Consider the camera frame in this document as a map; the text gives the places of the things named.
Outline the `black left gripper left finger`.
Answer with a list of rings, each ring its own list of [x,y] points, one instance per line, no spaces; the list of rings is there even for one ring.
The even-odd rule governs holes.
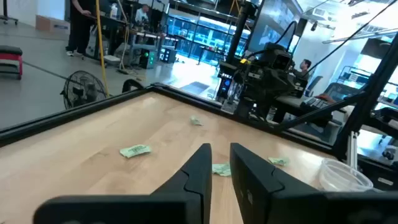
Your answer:
[[[149,195],[64,195],[40,205],[34,223],[209,223],[211,146],[202,144]]]

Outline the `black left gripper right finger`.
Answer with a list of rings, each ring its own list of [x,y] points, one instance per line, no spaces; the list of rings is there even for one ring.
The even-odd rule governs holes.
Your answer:
[[[397,192],[319,191],[239,143],[229,163],[244,223],[397,224]]]

